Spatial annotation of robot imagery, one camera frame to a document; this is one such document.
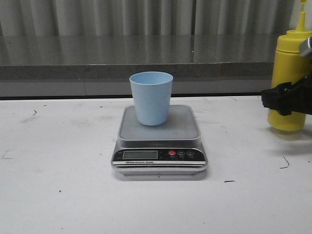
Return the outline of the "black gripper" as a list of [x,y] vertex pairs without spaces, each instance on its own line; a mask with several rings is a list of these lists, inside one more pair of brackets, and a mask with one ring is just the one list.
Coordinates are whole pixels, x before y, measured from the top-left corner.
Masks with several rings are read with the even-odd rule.
[[261,101],[265,108],[276,110],[281,116],[288,116],[292,111],[312,113],[312,76],[305,76],[292,86],[285,82],[274,88],[261,91]]

